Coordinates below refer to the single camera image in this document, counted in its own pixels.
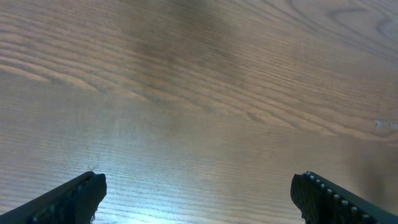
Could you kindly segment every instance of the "brown wood tabletop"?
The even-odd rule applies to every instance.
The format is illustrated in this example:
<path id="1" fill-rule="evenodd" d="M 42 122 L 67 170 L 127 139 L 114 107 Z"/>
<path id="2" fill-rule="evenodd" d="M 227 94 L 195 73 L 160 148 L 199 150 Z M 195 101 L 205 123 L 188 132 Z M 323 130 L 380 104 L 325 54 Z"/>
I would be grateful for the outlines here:
<path id="1" fill-rule="evenodd" d="M 0 0 L 0 213 L 87 170 L 95 223 L 303 223 L 306 170 L 398 213 L 397 10 Z"/>

